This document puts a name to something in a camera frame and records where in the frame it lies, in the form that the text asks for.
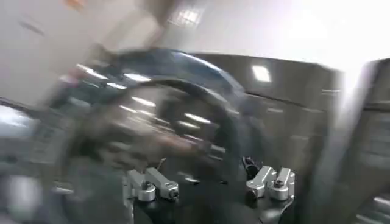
silver clamp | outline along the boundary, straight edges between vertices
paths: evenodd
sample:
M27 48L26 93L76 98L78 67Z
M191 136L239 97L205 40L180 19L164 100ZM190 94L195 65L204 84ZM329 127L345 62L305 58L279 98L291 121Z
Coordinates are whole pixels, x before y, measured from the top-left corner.
M179 197L179 185L175 181L168 180L156 168L146 169L145 180L160 190L161 197L168 200L176 200Z
M275 180L275 177L276 172L272 167L263 166L253 180L246 182L248 191L253 193L255 198L263 197L267 182Z
M156 187L145 181L145 176L136 170L126 172L123 190L125 205L131 198L137 198L139 201L153 201L156 198Z
M268 191L269 196L275 200L294 198L295 174L289 168L282 168L277 179L268 185Z

screw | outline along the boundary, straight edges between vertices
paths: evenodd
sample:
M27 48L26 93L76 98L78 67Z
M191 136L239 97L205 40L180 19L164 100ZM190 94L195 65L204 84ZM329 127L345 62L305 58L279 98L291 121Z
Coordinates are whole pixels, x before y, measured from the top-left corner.
M284 184L283 181L281 181L281 180L277 180L277 181L275 181L275 183L274 183L274 187L275 187L275 188L281 188L281 187L283 187L283 185L285 185L285 184Z
M148 190L150 187L152 186L152 184L148 181L145 181L142 183L142 190Z
M177 190L171 190L169 191L169 197L171 199L176 199L179 196L179 192Z

